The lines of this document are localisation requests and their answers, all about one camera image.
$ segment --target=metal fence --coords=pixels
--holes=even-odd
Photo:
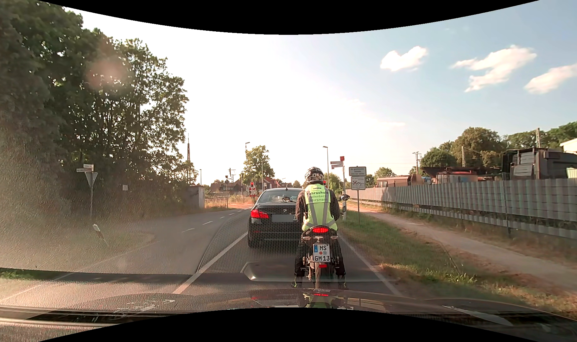
[[[577,178],[376,187],[360,202],[577,240]]]

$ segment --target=license plate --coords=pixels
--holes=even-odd
[[[272,215],[272,222],[293,222],[295,220],[294,215]]]
[[[326,244],[314,244],[314,262],[330,262],[330,248]]]

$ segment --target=yellow vest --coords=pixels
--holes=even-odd
[[[330,214],[330,192],[323,184],[310,184],[305,189],[308,217],[303,216],[301,230],[315,226],[326,226],[337,231],[337,224]]]

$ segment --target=motorcycle tail light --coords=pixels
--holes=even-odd
[[[319,227],[312,228],[312,231],[320,234],[322,232],[329,232],[329,229],[327,227],[324,227],[324,226],[319,226]]]

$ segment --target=black sedan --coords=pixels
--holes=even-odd
[[[255,248],[264,242],[287,242],[297,245],[301,223],[295,217],[297,196],[303,189],[280,188],[263,191],[255,202],[248,219],[248,246]],[[283,197],[294,202],[286,203]]]

